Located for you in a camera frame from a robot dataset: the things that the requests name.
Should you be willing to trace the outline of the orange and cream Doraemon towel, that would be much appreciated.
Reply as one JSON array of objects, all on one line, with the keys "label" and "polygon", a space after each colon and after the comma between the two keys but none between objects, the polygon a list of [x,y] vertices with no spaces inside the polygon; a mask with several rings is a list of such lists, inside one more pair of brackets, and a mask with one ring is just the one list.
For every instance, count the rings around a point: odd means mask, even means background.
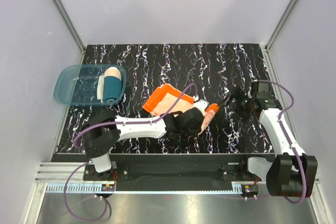
[{"label": "orange and cream Doraemon towel", "polygon": [[[159,116],[168,110],[170,110],[169,113],[177,111],[185,112],[188,109],[191,109],[194,103],[199,101],[197,96],[191,97],[186,94],[182,95],[182,97],[179,99],[178,97],[181,94],[181,91],[172,87],[170,84],[165,83],[155,89],[142,108],[154,116]],[[216,103],[208,105],[208,108],[205,110],[201,132],[198,135],[201,135],[208,127],[218,110],[219,106]]]}]

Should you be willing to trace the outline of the teal and cream Doraemon towel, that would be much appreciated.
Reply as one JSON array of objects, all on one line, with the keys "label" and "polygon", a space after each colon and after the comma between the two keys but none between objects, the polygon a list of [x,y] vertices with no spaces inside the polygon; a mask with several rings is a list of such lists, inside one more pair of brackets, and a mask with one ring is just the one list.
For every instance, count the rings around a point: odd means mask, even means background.
[{"label": "teal and cream Doraemon towel", "polygon": [[108,68],[98,78],[97,99],[101,102],[110,103],[116,101],[121,95],[122,76],[117,67]]}]

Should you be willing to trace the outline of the translucent blue plastic tray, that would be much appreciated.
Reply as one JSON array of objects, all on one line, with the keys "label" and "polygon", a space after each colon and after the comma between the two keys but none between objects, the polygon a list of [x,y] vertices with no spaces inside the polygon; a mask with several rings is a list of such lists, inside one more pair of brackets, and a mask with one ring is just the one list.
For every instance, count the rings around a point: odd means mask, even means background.
[{"label": "translucent blue plastic tray", "polygon": [[[97,99],[98,78],[110,67],[117,67],[122,76],[121,95],[116,101],[106,103]],[[54,98],[60,104],[76,106],[112,106],[124,95],[127,72],[120,65],[73,65],[64,69],[55,86]]]}]

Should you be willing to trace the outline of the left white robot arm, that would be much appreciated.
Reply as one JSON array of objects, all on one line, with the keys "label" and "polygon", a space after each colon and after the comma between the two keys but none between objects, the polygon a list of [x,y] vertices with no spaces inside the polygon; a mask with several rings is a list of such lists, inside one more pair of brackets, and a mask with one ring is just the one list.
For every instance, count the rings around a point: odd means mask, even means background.
[{"label": "left white robot arm", "polygon": [[168,138],[198,136],[201,132],[208,102],[197,101],[185,112],[164,113],[152,118],[123,118],[114,112],[104,111],[80,132],[86,156],[92,161],[97,173],[113,170],[110,149],[121,140],[129,138]]}]

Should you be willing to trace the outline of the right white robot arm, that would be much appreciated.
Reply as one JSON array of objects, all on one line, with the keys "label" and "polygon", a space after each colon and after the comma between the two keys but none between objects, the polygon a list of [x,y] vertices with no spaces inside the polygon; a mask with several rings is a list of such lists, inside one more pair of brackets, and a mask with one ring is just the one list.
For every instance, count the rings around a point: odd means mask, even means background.
[{"label": "right white robot arm", "polygon": [[272,162],[250,156],[243,160],[244,171],[265,181],[269,195],[300,204],[312,194],[318,161],[298,144],[284,117],[293,107],[294,99],[289,106],[282,107],[270,93],[273,84],[275,82],[270,80],[254,80],[247,90],[236,86],[219,106],[232,103],[242,122],[255,115],[273,146],[275,159]]}]

